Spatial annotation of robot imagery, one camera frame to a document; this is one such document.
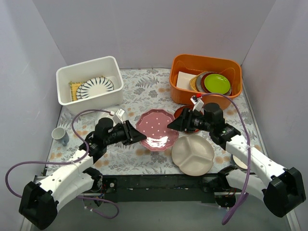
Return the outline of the pink polka dot plate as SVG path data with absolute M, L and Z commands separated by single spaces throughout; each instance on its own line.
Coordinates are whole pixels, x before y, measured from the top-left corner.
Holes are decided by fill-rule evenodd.
M 147 137 L 141 141 L 141 145 L 154 152 L 172 147 L 179 138 L 179 132 L 167 126 L 174 120 L 173 114 L 163 109 L 151 109 L 143 113 L 136 123 L 136 129 Z

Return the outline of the blue striped white plate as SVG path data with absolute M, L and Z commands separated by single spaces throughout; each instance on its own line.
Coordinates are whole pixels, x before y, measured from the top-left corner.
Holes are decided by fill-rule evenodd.
M 80 100 L 82 99 L 82 95 L 83 95 L 83 90 L 82 90 L 82 85 L 79 85 L 79 87 L 76 90 L 76 99 Z

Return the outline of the yellow woven bamboo mat plate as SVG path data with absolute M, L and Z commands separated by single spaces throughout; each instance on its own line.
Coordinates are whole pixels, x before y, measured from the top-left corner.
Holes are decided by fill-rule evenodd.
M 83 82 L 72 82 L 72 81 L 69 82 L 70 94 L 71 94 L 72 101 L 77 101 L 77 97 L 76 97 L 77 89 L 82 84 L 83 84 Z

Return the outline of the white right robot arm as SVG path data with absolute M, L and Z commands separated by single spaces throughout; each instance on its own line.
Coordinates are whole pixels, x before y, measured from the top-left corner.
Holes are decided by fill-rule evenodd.
M 274 215 L 281 218 L 306 200 L 300 171 L 294 167 L 287 169 L 250 147 L 240 131 L 225 122 L 218 104 L 206 104 L 203 113 L 183 109 L 167 127 L 176 131 L 208 132 L 215 144 L 239 158 L 254 173 L 246 192 L 262 200 Z

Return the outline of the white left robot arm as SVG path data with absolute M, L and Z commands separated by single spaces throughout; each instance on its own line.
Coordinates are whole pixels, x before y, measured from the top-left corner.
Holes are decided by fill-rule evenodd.
M 67 165 L 24 187 L 19 213 L 38 229 L 46 229 L 71 200 L 83 192 L 95 193 L 102 188 L 103 177 L 92 166 L 106 153 L 107 146 L 118 142 L 131 145 L 146 138 L 128 120 L 115 125 L 110 118 L 100 119 Z

